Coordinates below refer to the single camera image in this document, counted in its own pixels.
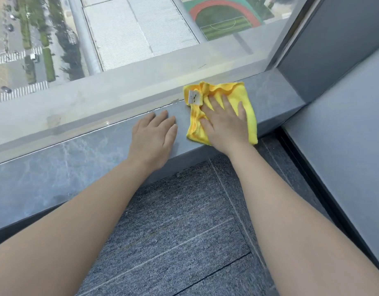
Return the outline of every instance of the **gray carpet floor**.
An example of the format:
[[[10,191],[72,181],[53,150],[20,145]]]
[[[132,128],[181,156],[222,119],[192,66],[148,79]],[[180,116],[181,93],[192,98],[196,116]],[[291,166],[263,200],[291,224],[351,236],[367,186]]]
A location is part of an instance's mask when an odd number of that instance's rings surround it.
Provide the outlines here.
[[[256,148],[327,216],[273,135],[260,139]],[[137,191],[80,295],[278,295],[227,157]]]

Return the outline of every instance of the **yellow cloth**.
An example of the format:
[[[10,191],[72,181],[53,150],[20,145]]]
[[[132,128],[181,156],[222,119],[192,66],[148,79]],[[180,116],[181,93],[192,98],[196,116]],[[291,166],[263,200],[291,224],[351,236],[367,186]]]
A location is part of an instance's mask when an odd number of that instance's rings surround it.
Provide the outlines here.
[[[189,104],[188,94],[190,90],[200,92],[200,105]],[[239,102],[243,102],[244,109],[247,114],[247,126],[248,126],[248,140],[251,144],[257,144],[258,139],[256,136],[256,119],[254,110],[251,106],[250,100],[248,99],[246,88],[243,82],[239,83],[226,83],[219,85],[211,85],[206,82],[200,82],[198,85],[187,85],[184,86],[184,99],[185,103],[191,107],[191,123],[187,132],[187,138],[211,145],[207,138],[204,129],[201,126],[200,119],[206,118],[206,115],[200,109],[203,103],[213,108],[209,101],[209,96],[214,96],[217,102],[224,108],[222,103],[222,95],[225,94],[231,103],[233,110],[235,110],[236,115],[238,114]]]

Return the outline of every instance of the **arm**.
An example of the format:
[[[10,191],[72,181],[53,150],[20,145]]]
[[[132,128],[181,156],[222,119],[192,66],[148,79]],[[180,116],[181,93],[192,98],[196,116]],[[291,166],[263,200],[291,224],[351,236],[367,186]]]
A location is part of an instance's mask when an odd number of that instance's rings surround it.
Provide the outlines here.
[[[0,245],[0,295],[74,295],[143,181],[169,158],[175,117],[148,114],[128,158],[72,200]]]
[[[263,257],[281,296],[379,296],[379,270],[328,219],[303,200],[248,143],[246,112],[237,117],[211,99],[202,110],[209,140],[240,179]]]

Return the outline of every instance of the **black car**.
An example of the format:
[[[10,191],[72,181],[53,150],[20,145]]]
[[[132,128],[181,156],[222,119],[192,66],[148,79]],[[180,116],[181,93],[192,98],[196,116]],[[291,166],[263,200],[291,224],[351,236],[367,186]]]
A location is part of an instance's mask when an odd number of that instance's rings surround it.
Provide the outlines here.
[[[7,92],[8,94],[12,93],[12,89],[7,87],[7,86],[2,86],[0,87],[1,90],[3,90],[4,92]]]

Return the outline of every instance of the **soccer field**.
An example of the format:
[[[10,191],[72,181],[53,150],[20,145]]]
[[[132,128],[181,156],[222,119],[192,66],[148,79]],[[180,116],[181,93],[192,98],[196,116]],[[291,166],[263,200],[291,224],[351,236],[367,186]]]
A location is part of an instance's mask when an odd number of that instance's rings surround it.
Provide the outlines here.
[[[201,30],[207,40],[213,40],[251,27],[252,25],[244,16],[239,16],[223,22],[203,26],[201,27]]]

